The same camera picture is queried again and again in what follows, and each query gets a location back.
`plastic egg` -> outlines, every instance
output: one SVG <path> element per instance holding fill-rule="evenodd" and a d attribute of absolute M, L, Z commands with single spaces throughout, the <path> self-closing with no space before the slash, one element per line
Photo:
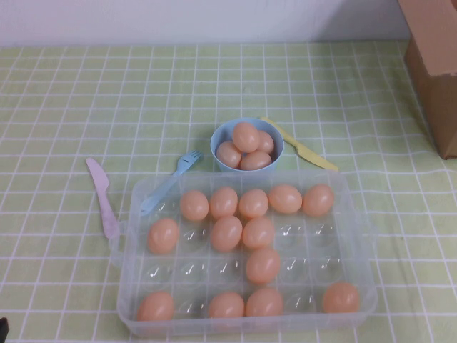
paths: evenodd
<path fill-rule="evenodd" d="M 271 157 L 266 152 L 255 151 L 241 159 L 241 170 L 257 170 L 271 164 Z"/>
<path fill-rule="evenodd" d="M 273 139 L 265 131 L 259 131 L 258 135 L 260 136 L 260 144 L 258 145 L 257 150 L 271 154 L 274 149 Z"/>
<path fill-rule="evenodd" d="M 254 152 L 260 144 L 258 130 L 253 124 L 246 122 L 235 125 L 231 138 L 233 139 L 233 144 L 241 152 Z"/>
<path fill-rule="evenodd" d="M 357 288 L 349 282 L 335 282 L 323 294 L 322 307 L 325 313 L 357 312 L 360 307 Z"/>
<path fill-rule="evenodd" d="M 217 148 L 216 151 L 218 160 L 234 169 L 238 168 L 240 165 L 241 155 L 241 151 L 239 151 L 231 141 L 225 141 L 219 145 L 219 148 Z"/>
<path fill-rule="evenodd" d="M 243 243 L 249 249 L 262 249 L 274 240 L 274 226 L 266 217 L 254 218 L 243 229 Z"/>
<path fill-rule="evenodd" d="M 248 219 L 262 217 L 268 211 L 268 197 L 261 189 L 251 189 L 240 198 L 239 209 Z"/>
<path fill-rule="evenodd" d="M 335 194 L 330 186 L 317 184 L 311 187 L 303 197 L 303 212 L 310 217 L 321 217 L 330 211 Z"/>
<path fill-rule="evenodd" d="M 284 214 L 297 212 L 303 201 L 301 193 L 290 184 L 279 184 L 268 194 L 271 207 Z"/>
<path fill-rule="evenodd" d="M 208 307 L 210 318 L 239 318 L 244 315 L 244 300 L 235 292 L 216 295 Z"/>
<path fill-rule="evenodd" d="M 229 252 L 236 248 L 242 234 L 243 224 L 240 219 L 234 216 L 222 217 L 211 230 L 211 245 L 218 252 Z"/>
<path fill-rule="evenodd" d="M 270 247 L 256 250 L 246 263 L 246 276 L 253 284 L 268 284 L 281 268 L 278 252 Z"/>
<path fill-rule="evenodd" d="M 167 254 L 176 246 L 178 235 L 178 224 L 173 219 L 159 219 L 149 229 L 148 248 L 154 254 Z"/>
<path fill-rule="evenodd" d="M 209 211 L 208 199 L 200 191 L 188 191 L 181 197 L 181 213 L 184 218 L 197 221 L 206 217 Z"/>
<path fill-rule="evenodd" d="M 214 192 L 209 201 L 209 210 L 214 219 L 233 216 L 238 206 L 238 195 L 230 187 L 222 187 Z"/>
<path fill-rule="evenodd" d="M 247 317 L 270 317 L 283 314 L 283 297 L 276 289 L 265 287 L 256 290 L 246 303 Z"/>
<path fill-rule="evenodd" d="M 141 302 L 136 313 L 136 320 L 150 322 L 156 320 L 170 320 L 174 314 L 173 297 L 165 291 L 154 292 Z"/>

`egg tray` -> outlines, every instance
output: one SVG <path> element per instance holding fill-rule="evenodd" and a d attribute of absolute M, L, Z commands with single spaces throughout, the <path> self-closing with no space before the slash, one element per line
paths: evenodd
<path fill-rule="evenodd" d="M 367 239 L 370 235 L 365 234 L 368 224 L 355 212 L 347 182 L 338 172 L 322 169 L 248 174 L 188 173 L 177 179 L 150 215 L 142 217 L 142 201 L 165 180 L 166 177 L 150 177 L 139 181 L 132 192 L 121 255 L 117 311 L 134 334 L 172 336 L 355 327 L 376 308 L 378 297 L 369 263 L 372 249 Z M 285 215 L 271 207 L 266 214 L 276 230 L 273 247 L 281 256 L 279 275 L 268 285 L 283 295 L 283 316 L 207 318 L 209 302 L 217 294 L 235 291 L 246 301 L 259 286 L 246 279 L 245 265 L 250 251 L 240 244 L 232 252 L 216 252 L 209 241 L 214 220 L 209 215 L 201 222 L 184 219 L 179 211 L 181 195 L 198 189 L 210 199 L 218 188 L 231 187 L 239 199 L 249 189 L 259 188 L 268 193 L 278 184 L 290 184 L 304 194 L 320 183 L 328 184 L 335 193 L 333 208 L 326 216 L 310 218 L 302 211 Z M 157 219 L 165 217 L 178 222 L 179 240 L 171 254 L 155 255 L 146 246 L 148 230 Z M 323 293 L 336 281 L 357 286 L 361 298 L 358 312 L 322 312 Z M 167 322 L 136 321 L 136 311 L 142 299 L 158 290 L 166 290 L 174 298 L 174 319 Z"/>

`light blue bowl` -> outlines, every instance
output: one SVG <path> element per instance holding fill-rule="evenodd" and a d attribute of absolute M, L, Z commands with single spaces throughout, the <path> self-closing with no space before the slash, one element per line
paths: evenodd
<path fill-rule="evenodd" d="M 225 141 L 231 141 L 231 134 L 233 132 L 233 128 L 235 125 L 241 122 L 248 122 L 253 124 L 258 130 L 265 131 L 267 134 L 271 136 L 274 142 L 274 150 L 273 153 L 271 154 L 271 158 L 273 161 L 271 164 L 268 166 L 258 169 L 258 170 L 239 170 L 239 169 L 234 169 L 229 166 L 226 166 L 223 164 L 221 161 L 218 160 L 216 157 L 216 151 L 219 145 L 224 143 Z M 257 118 L 240 118 L 240 119 L 234 119 L 231 121 L 228 121 L 224 124 L 222 124 L 220 127 L 216 129 L 216 131 L 213 133 L 213 136 L 211 137 L 211 153 L 213 154 L 214 159 L 216 160 L 216 163 L 221 170 L 221 172 L 243 172 L 243 173 L 252 173 L 252 172 L 258 172 L 258 171 L 267 171 L 267 170 L 274 170 L 276 166 L 278 165 L 279 158 L 283 154 L 284 150 L 284 139 L 282 135 L 279 133 L 278 129 L 271 125 L 270 123 L 267 123 L 266 121 L 257 119 Z"/>

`brown cardboard box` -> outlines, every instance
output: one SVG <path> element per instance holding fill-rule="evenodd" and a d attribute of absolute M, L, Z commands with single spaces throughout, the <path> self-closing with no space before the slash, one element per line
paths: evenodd
<path fill-rule="evenodd" d="M 457 158 L 457 0 L 398 0 L 411 30 L 405 55 L 440 156 Z"/>

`fork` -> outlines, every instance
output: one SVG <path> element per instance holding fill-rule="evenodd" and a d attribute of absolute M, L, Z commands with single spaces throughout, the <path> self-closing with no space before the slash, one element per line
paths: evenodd
<path fill-rule="evenodd" d="M 182 175 L 186 170 L 193 166 L 194 163 L 197 162 L 202 156 L 203 154 L 196 150 L 183 155 L 178 160 L 178 167 L 176 168 L 176 171 L 173 173 L 172 177 L 158 186 L 154 192 L 143 201 L 141 204 L 141 215 L 147 216 L 149 213 L 151 213 L 152 209 L 157 206 L 157 204 L 164 198 L 164 196 L 166 196 L 176 181 L 178 181 L 178 176 Z"/>

